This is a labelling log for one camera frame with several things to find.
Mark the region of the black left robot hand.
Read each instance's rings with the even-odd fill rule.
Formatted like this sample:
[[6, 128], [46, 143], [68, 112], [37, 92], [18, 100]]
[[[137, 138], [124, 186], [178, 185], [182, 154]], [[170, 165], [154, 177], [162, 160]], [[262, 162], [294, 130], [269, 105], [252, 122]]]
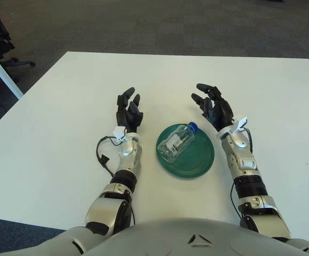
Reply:
[[139, 94], [129, 102], [134, 92], [135, 88], [131, 87], [117, 97], [116, 121], [118, 126], [126, 128], [127, 133], [136, 133], [144, 116], [143, 112], [139, 111]]

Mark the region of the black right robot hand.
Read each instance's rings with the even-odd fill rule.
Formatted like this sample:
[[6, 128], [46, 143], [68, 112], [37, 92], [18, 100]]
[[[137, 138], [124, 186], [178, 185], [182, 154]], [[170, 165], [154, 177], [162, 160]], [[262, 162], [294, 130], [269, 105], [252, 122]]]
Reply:
[[204, 92], [207, 97], [202, 98], [192, 93], [194, 102], [203, 111], [202, 116], [216, 129], [217, 132], [232, 125], [233, 112], [228, 102], [221, 96], [216, 86], [202, 83], [196, 85], [197, 89]]

